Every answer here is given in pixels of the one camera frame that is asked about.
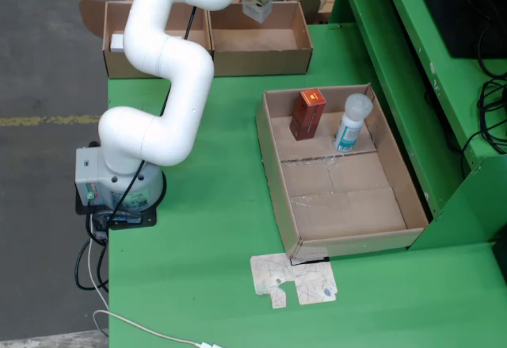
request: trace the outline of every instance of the white bottle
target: white bottle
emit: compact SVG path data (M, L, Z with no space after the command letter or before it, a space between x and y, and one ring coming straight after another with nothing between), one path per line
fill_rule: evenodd
M373 110L373 103L364 94L351 94L345 101L345 112L334 137L333 146L338 151L349 152L356 144L357 137L366 118Z

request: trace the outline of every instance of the red box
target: red box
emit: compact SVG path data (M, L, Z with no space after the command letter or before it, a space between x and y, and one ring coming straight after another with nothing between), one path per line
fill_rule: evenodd
M301 90L292 112L291 132L295 140L313 138L326 100L318 89Z

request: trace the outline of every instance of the black monitor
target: black monitor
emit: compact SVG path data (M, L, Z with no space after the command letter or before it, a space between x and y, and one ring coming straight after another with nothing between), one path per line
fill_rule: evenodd
M450 55L507 58L507 0L425 0Z

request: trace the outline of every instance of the yellow line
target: yellow line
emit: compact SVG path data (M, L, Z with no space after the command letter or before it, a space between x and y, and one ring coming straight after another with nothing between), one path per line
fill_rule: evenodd
M14 117L0 118L0 128L12 126L39 126L42 124L97 124L101 116L68 116L68 117Z

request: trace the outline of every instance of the plug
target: plug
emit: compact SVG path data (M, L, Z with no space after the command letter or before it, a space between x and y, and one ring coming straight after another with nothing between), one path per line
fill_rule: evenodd
M221 346L217 346L216 344L213 344L212 346L210 346L209 344L207 344L206 342L203 342L201 345L200 345L200 348L222 348Z

